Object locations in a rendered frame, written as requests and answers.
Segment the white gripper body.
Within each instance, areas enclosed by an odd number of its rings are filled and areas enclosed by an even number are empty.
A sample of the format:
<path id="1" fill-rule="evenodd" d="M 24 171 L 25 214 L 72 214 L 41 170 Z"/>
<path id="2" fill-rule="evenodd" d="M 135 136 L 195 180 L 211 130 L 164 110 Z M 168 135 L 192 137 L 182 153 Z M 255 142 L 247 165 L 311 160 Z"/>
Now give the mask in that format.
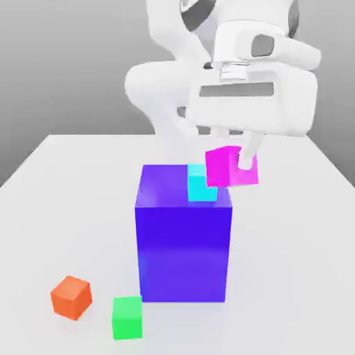
<path id="1" fill-rule="evenodd" d="M 302 70 L 250 71 L 220 81 L 204 71 L 191 86 L 186 118 L 200 126 L 270 135 L 304 136 L 313 124 L 318 81 Z"/>

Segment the small green cube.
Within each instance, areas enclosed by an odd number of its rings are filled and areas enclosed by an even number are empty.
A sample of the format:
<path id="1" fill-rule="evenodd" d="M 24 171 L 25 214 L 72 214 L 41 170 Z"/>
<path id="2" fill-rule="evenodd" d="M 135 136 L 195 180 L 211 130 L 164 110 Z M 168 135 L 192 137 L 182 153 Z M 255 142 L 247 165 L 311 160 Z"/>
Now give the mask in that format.
<path id="1" fill-rule="evenodd" d="M 142 338 L 141 296 L 115 297 L 113 299 L 112 333 L 115 340 Z"/>

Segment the large blue box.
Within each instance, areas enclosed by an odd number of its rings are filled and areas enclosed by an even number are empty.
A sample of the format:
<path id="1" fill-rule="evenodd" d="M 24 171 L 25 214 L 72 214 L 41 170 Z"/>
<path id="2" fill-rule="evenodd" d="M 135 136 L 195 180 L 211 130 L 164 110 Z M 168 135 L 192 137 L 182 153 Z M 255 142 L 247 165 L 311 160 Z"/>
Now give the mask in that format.
<path id="1" fill-rule="evenodd" d="M 144 302 L 224 302 L 232 201 L 188 200 L 185 165 L 142 167 L 135 203 L 139 286 Z"/>

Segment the small magenta cube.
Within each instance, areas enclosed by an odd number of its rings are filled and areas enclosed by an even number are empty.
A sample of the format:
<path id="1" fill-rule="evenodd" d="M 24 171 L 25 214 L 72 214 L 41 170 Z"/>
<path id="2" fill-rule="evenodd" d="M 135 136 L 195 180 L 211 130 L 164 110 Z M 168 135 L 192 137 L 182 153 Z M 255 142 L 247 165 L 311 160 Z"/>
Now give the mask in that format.
<path id="1" fill-rule="evenodd" d="M 238 167 L 240 146 L 224 146 L 205 153 L 208 187 L 234 187 L 259 183 L 257 156 L 249 170 Z"/>

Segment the small cyan cube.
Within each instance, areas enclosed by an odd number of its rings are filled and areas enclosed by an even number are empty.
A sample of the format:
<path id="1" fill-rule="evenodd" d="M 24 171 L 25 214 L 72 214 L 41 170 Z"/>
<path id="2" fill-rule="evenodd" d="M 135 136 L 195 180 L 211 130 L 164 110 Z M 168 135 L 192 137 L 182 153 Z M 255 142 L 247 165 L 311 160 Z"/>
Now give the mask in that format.
<path id="1" fill-rule="evenodd" d="M 215 202 L 218 188 L 207 186 L 207 172 L 204 164 L 187 165 L 187 186 L 189 202 Z"/>

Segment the small orange cube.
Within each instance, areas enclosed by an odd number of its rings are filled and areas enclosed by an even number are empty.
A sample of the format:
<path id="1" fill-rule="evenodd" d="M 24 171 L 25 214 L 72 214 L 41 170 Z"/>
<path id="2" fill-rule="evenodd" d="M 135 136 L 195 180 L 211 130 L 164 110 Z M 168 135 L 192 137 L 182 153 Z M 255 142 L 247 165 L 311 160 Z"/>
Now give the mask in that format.
<path id="1" fill-rule="evenodd" d="M 51 301 L 55 313 L 77 321 L 92 303 L 90 283 L 68 275 L 51 291 Z"/>

